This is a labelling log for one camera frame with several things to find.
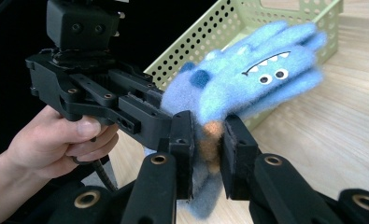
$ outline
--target human hand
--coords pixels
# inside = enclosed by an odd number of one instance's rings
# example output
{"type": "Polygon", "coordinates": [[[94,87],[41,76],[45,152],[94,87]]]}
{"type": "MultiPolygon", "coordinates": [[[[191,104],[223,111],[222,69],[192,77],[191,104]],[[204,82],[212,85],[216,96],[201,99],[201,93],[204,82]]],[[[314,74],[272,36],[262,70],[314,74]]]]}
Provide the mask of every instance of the human hand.
{"type": "Polygon", "coordinates": [[[72,122],[50,106],[40,111],[12,140],[7,156],[14,164],[29,169],[42,178],[66,175],[78,161],[105,157],[117,144],[118,126],[101,126],[84,116],[72,122]]]}

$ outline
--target wooden table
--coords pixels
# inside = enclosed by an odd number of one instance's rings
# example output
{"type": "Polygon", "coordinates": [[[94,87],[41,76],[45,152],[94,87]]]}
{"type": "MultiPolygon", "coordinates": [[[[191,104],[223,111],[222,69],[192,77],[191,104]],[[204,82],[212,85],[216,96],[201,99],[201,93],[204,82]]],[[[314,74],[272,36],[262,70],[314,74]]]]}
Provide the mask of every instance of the wooden table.
{"type": "MultiPolygon", "coordinates": [[[[337,199],[342,189],[369,190],[369,0],[345,0],[339,50],[322,69],[321,85],[279,106],[252,134],[262,152],[285,157],[315,190],[337,199]]],[[[120,185],[136,179],[142,150],[120,131],[110,153],[120,185]]],[[[252,221],[248,202],[228,201],[222,193],[209,219],[178,210],[177,223],[252,221]]]]}

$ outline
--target blue plush toy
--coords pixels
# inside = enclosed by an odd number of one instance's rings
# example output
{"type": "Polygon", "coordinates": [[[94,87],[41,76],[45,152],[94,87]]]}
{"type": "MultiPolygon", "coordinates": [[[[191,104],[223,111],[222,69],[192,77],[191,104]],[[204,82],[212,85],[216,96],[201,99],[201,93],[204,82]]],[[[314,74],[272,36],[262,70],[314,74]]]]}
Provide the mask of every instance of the blue plush toy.
{"type": "Polygon", "coordinates": [[[264,25],[198,64],[185,63],[163,94],[162,110],[190,110],[195,120],[194,198],[181,203],[208,217],[222,188],[219,140],[230,114],[248,119],[308,91],[322,81],[316,51],[326,35],[313,22],[264,25]]]}

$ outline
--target stuffed toy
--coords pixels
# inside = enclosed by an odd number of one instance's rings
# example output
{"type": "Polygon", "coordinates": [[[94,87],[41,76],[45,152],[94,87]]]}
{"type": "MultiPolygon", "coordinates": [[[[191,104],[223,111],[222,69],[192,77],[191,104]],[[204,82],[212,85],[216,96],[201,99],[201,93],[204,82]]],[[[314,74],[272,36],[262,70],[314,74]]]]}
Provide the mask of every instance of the stuffed toy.
{"type": "Polygon", "coordinates": [[[274,21],[181,67],[161,103],[171,116],[190,110],[195,123],[193,199],[179,206],[195,217],[209,216],[222,189],[219,141],[225,118],[251,118],[320,84],[316,52],[326,39],[313,22],[274,21]]]}

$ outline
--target plush eye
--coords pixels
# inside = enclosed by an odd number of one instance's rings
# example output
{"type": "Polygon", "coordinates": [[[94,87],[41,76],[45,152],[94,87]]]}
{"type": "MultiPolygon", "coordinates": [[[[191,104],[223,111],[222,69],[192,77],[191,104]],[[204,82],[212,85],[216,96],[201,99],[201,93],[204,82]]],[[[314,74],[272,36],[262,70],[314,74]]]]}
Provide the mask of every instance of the plush eye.
{"type": "Polygon", "coordinates": [[[284,68],[281,68],[275,72],[275,77],[278,79],[285,79],[289,76],[289,71],[284,68]]]}
{"type": "Polygon", "coordinates": [[[268,74],[264,74],[260,77],[260,82],[263,85],[268,85],[269,83],[271,83],[272,81],[272,77],[269,76],[268,74]]]}

